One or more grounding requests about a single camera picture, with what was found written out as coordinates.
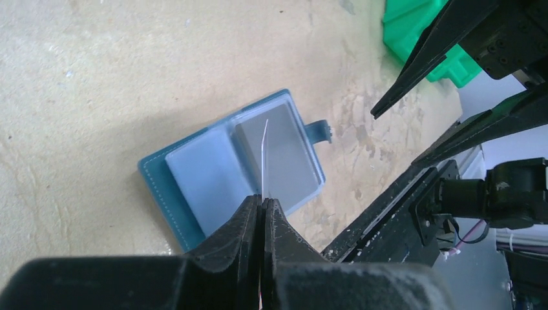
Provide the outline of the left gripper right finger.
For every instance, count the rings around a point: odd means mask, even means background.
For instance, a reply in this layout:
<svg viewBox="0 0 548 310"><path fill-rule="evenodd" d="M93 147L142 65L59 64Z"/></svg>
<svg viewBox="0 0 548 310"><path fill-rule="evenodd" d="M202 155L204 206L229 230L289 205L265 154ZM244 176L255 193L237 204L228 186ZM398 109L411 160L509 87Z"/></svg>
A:
<svg viewBox="0 0 548 310"><path fill-rule="evenodd" d="M455 309L447 286L416 263L333 263L288 223L277 199L262 204L263 309Z"/></svg>

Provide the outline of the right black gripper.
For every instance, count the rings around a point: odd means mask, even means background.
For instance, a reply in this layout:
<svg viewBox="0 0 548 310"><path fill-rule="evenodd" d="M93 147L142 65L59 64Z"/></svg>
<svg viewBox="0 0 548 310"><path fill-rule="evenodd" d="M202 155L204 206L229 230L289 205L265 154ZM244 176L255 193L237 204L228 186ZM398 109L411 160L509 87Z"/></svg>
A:
<svg viewBox="0 0 548 310"><path fill-rule="evenodd" d="M448 1L419 36L394 84L371 109L374 119L410 92L459 42L492 79L522 70L546 81L547 1ZM547 84L542 83L447 130L412 164L430 167L483 142L546 124Z"/></svg>

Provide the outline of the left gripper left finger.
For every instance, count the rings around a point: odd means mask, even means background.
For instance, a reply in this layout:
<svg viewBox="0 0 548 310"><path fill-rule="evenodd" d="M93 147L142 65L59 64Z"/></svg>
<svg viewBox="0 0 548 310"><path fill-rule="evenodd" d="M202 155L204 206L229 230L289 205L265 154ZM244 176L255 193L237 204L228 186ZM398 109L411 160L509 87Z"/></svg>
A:
<svg viewBox="0 0 548 310"><path fill-rule="evenodd" d="M256 309L261 198L248 196L179 256L40 258L1 291L2 309Z"/></svg>

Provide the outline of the blue card holder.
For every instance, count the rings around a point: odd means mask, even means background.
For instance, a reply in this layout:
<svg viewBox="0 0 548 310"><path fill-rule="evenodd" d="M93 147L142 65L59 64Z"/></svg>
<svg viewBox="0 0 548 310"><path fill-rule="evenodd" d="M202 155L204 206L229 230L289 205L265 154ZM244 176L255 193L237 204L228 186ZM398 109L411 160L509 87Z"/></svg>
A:
<svg viewBox="0 0 548 310"><path fill-rule="evenodd" d="M278 199L289 215L316 197L326 177L314 145L331 141L324 119L305 124L283 89L138 163L183 251L225 224L245 197Z"/></svg>

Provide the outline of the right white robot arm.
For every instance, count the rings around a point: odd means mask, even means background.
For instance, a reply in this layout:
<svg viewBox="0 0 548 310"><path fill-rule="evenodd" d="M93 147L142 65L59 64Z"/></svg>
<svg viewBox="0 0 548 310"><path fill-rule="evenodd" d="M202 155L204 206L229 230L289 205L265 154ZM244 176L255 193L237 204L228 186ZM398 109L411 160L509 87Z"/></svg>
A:
<svg viewBox="0 0 548 310"><path fill-rule="evenodd" d="M524 91L444 135L418 157L419 164L547 123L546 1L387 1L383 40L404 65L372 109L375 118L422 79L463 86L477 70L493 79L519 70L532 78ZM454 216L477 216L492 228L528 228L547 221L546 177L546 160L502 163L479 184L476 203L458 200L452 185L447 205Z"/></svg>

